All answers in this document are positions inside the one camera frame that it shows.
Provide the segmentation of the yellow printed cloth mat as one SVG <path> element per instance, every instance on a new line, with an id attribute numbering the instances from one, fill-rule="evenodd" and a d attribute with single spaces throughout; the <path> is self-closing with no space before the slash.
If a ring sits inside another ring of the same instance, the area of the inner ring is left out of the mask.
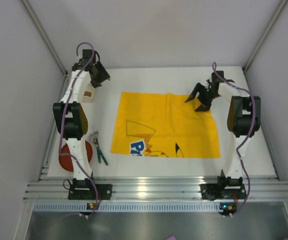
<path id="1" fill-rule="evenodd" d="M 219 158 L 216 121 L 197 112 L 200 101 L 186 95 L 123 92 L 111 152 L 163 158 Z"/>

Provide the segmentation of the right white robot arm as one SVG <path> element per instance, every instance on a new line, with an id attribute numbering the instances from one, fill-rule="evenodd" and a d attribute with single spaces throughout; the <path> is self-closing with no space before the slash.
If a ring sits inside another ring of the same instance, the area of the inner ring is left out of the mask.
<path id="1" fill-rule="evenodd" d="M 243 175 L 242 161 L 248 144 L 261 125 L 261 98 L 237 86 L 235 81 L 226 79 L 222 70 L 215 70 L 206 82 L 207 85 L 198 82 L 186 102 L 197 98 L 200 105 L 195 109 L 196 112 L 209 111 L 212 101 L 219 97 L 223 97 L 230 104 L 227 128 L 232 138 L 222 172 L 227 178 L 238 179 Z"/>

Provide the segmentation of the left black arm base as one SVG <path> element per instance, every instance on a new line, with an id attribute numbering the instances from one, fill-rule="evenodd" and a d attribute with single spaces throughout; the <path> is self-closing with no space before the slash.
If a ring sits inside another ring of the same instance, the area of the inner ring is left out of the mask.
<path id="1" fill-rule="evenodd" d="M 63 181 L 64 189 L 68 190 L 69 200 L 110 200 L 112 196 L 111 184 L 95 184 L 86 178 L 84 180 L 65 179 Z"/>

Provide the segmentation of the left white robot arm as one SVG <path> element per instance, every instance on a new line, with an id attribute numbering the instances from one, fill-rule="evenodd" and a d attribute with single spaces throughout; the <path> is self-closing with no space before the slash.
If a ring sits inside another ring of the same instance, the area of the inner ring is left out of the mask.
<path id="1" fill-rule="evenodd" d="M 82 56 L 72 66 L 68 88 L 59 102 L 53 104 L 53 113 L 60 134 L 60 144 L 65 141 L 69 152 L 60 156 L 69 157 L 73 166 L 73 179 L 83 181 L 92 175 L 88 162 L 86 134 L 88 120 L 82 107 L 82 102 L 90 102 L 94 98 L 95 89 L 110 79 L 110 75 L 100 62 L 97 51 L 82 50 Z M 85 100 L 85 93 L 92 95 Z"/>

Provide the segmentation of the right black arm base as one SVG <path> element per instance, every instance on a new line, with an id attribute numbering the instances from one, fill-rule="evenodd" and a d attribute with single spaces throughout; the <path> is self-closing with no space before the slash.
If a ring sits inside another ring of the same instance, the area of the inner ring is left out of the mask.
<path id="1" fill-rule="evenodd" d="M 204 183 L 200 185 L 201 196 L 203 200 L 233 200 L 245 199 L 246 189 L 243 184 L 243 178 L 232 178 L 226 176 L 222 170 L 217 176 L 216 183 Z"/>

